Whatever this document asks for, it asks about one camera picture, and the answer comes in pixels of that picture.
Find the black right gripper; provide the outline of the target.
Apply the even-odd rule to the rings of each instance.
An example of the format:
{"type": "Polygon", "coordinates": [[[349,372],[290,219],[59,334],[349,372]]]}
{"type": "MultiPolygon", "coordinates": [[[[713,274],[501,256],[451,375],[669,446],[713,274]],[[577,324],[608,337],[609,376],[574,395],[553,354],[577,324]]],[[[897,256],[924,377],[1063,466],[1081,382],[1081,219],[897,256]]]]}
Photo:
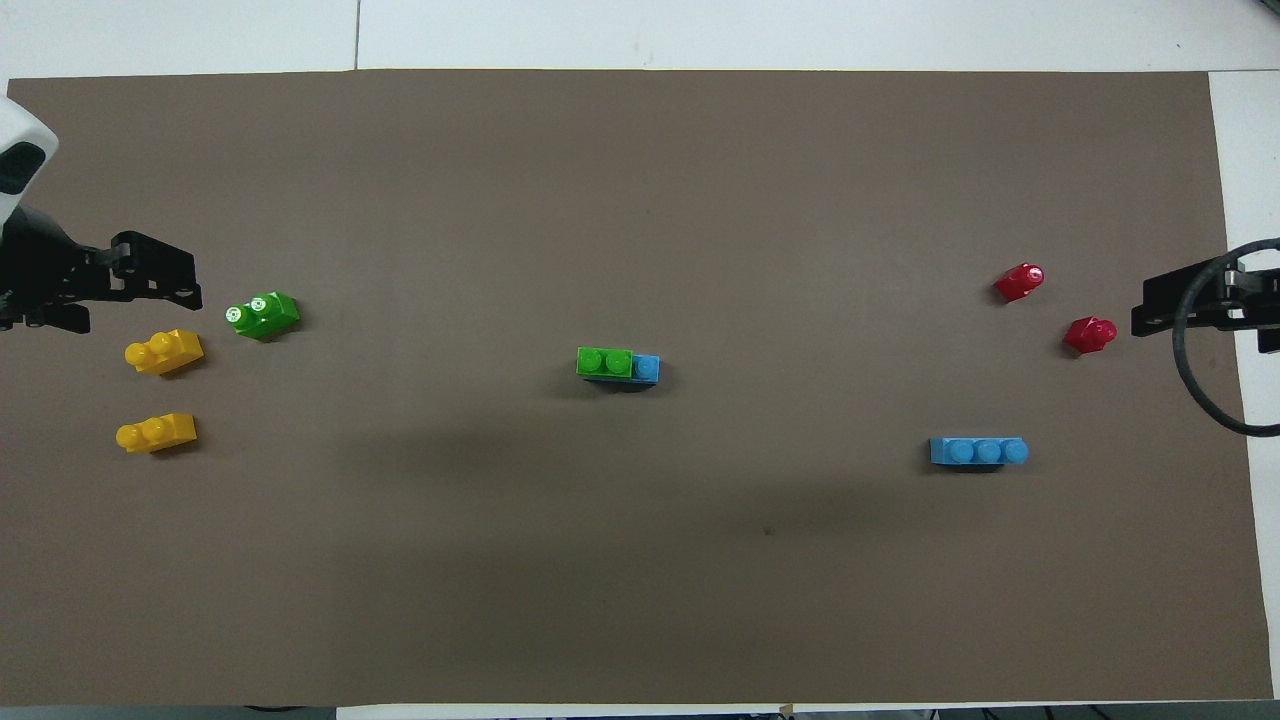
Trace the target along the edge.
{"type": "MultiPolygon", "coordinates": [[[[1203,260],[1143,281],[1143,302],[1130,310],[1130,336],[1144,338],[1174,328],[1187,287],[1213,260],[1203,260]]],[[[1206,281],[1185,313],[1188,328],[1253,331],[1258,354],[1279,351],[1279,270],[1251,272],[1229,263],[1206,281]]]]}

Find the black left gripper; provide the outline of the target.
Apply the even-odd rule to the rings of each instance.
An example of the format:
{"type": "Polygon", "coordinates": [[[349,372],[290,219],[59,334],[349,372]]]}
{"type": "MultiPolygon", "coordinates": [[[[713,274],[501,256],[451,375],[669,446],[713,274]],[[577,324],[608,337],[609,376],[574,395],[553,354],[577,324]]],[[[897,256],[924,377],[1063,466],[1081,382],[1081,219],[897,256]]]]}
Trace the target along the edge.
{"type": "Polygon", "coordinates": [[[3,225],[1,329],[20,323],[88,333],[90,301],[204,307],[191,252],[124,231],[111,238],[109,256],[111,273],[125,282],[118,291],[102,250],[74,242],[51,217],[18,206],[3,225]]]}

